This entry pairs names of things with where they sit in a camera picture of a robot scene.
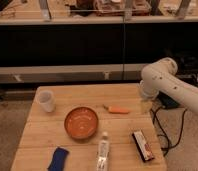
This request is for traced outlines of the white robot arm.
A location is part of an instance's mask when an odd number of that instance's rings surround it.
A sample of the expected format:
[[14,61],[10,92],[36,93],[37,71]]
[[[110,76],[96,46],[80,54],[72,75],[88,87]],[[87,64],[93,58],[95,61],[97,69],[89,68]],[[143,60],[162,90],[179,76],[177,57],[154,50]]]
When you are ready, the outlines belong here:
[[169,57],[146,65],[141,70],[140,95],[153,100],[162,92],[198,115],[198,87],[178,79],[177,71],[177,63]]

